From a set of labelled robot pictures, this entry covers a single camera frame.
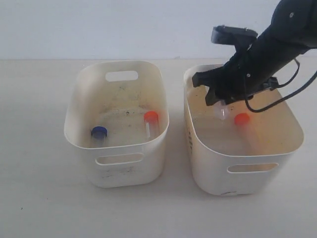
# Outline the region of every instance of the bin handle hole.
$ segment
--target bin handle hole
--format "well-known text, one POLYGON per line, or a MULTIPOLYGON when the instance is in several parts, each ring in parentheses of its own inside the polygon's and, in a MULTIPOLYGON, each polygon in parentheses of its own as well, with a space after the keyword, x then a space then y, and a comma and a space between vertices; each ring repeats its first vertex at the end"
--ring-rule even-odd
POLYGON ((144 155, 141 153, 126 154, 126 155, 114 155, 114 156, 101 156, 96 158, 98 165, 118 165, 140 162, 143 160, 144 155))
POLYGON ((108 82, 133 81, 139 78, 139 74, 133 70, 108 72, 105 78, 108 82))
POLYGON ((278 166, 278 163, 270 164, 251 164, 251 165, 234 165, 228 167, 228 172, 232 174, 237 173, 257 173, 268 172, 278 166))

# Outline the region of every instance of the white wall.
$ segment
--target white wall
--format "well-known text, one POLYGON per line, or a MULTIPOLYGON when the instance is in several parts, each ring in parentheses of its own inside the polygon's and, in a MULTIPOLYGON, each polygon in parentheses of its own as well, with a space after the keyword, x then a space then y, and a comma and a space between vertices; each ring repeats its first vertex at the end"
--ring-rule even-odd
POLYGON ((0 0, 0 59, 217 58, 212 27, 261 33, 279 0, 0 0))

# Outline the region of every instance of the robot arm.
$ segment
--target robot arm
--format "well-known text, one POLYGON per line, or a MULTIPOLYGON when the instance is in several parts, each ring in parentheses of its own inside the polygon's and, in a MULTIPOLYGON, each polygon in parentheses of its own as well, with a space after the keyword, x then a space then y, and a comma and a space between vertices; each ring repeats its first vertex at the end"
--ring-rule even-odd
POLYGON ((222 100, 226 104, 245 100, 253 112, 262 112, 308 87, 317 73, 299 90, 268 107, 254 110, 248 100, 264 90, 286 86, 278 84, 273 75, 290 61, 296 60, 310 49, 317 48, 317 0, 281 0, 276 7, 271 24, 258 37, 255 31, 227 26, 213 29, 211 41, 234 45, 236 53, 222 67, 207 72, 197 72, 194 87, 209 87, 206 104, 211 106, 222 100))

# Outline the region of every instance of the test tube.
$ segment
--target test tube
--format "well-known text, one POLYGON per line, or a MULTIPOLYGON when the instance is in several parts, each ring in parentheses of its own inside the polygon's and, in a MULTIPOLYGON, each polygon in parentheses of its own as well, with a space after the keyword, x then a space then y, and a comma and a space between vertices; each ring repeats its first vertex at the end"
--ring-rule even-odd
POLYGON ((108 131, 103 126, 96 126, 91 131, 91 146, 94 148, 101 148, 105 146, 105 140, 108 131))
POLYGON ((159 116, 154 111, 144 114, 144 122, 148 140, 153 140, 159 135, 159 116))
POLYGON ((250 116, 247 113, 240 113, 234 118, 239 134, 247 141, 251 147, 252 154, 262 153, 262 148, 258 135, 250 122, 250 116))

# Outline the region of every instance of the blue bottle cap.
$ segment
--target blue bottle cap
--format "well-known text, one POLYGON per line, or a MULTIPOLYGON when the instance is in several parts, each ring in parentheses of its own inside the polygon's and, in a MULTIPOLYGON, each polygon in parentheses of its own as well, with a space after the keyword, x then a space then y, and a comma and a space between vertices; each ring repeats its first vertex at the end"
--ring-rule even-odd
POLYGON ((104 137, 107 137, 108 131, 103 126, 96 126, 92 129, 91 135, 97 139, 103 139, 104 137))

